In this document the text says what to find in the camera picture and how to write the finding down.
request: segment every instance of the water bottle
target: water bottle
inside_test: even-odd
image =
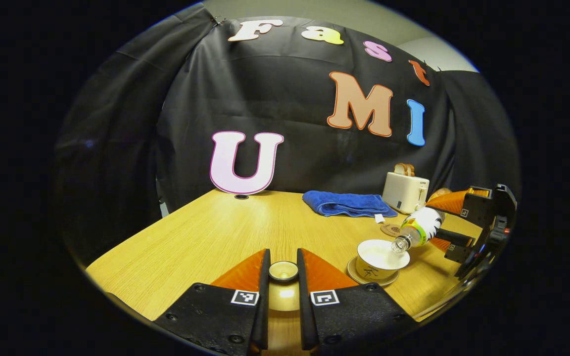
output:
[[[437,235],[445,217],[446,213],[428,207],[415,210],[403,221],[400,234],[391,245],[392,251],[403,253],[414,246],[425,245]]]

